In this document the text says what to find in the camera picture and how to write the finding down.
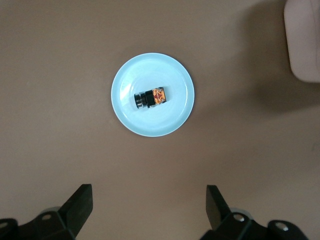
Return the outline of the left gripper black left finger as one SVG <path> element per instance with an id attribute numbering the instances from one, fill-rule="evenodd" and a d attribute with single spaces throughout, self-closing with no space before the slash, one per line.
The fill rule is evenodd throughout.
<path id="1" fill-rule="evenodd" d="M 82 184 L 61 206 L 42 211 L 19 225 L 14 218 L 0 220 L 2 240 L 75 240 L 93 210 L 91 184 Z"/>

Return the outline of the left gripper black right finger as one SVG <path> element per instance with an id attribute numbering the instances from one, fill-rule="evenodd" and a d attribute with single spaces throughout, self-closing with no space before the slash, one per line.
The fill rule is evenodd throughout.
<path id="1" fill-rule="evenodd" d="M 206 187 L 206 214 L 211 226 L 202 240 L 305 240 L 295 224 L 271 220 L 262 226 L 248 214 L 232 211 L 216 185 Z"/>

